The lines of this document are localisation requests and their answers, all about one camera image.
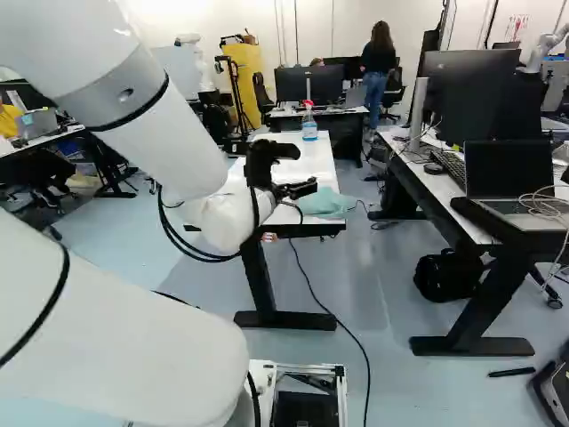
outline black desk leg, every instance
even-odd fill
[[[525,338],[483,337],[482,334],[508,305],[533,263],[522,254],[504,254],[496,260],[447,336],[414,336],[415,356],[533,356]]]
[[[354,160],[356,161],[356,167],[364,167],[362,162],[362,154],[364,154],[364,115],[358,115],[357,120],[357,141],[356,147],[354,148]]]
[[[241,245],[241,258],[249,280],[256,311],[238,311],[234,317],[240,327],[311,329],[334,331],[336,318],[328,314],[278,311],[270,284],[267,262],[259,237],[253,235]]]
[[[101,142],[95,136],[91,136],[87,142],[87,146],[93,157],[93,161],[100,169],[100,172],[105,179],[106,183],[95,192],[95,197],[114,197],[114,198],[135,198],[136,193],[129,193],[123,191],[119,184],[120,172],[112,160],[104,154],[104,147],[101,147]]]

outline backpack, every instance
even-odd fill
[[[419,259],[413,281],[429,301],[449,302],[472,297],[484,270],[478,257],[443,249]]]

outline keyboard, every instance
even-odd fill
[[[441,165],[461,189],[466,190],[466,168],[464,161],[451,151],[430,152],[430,159]]]
[[[498,211],[505,215],[530,213],[530,209],[528,207],[521,205],[516,200],[483,200],[483,203],[491,207],[494,211]],[[561,214],[569,214],[569,205],[566,205],[565,203],[558,202],[556,200],[546,200],[546,203],[557,209]],[[528,199],[527,204],[532,205],[532,201]]]

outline water bottle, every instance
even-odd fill
[[[302,139],[304,141],[316,141],[318,139],[318,126],[314,120],[312,106],[314,102],[306,100],[304,103],[306,111],[302,117]]]

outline yellow object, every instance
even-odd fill
[[[13,105],[4,104],[0,112],[0,134],[5,138],[18,136],[18,125],[16,125],[16,118],[21,116],[20,109]]]
[[[255,44],[238,43],[238,44],[225,44],[221,47],[224,55],[230,56],[237,65],[237,72],[239,77],[237,83],[239,84],[239,94],[243,104],[243,111],[249,118],[251,125],[258,129],[260,128],[260,112],[257,108],[257,98],[252,86],[252,75],[261,72],[261,57],[260,47]]]

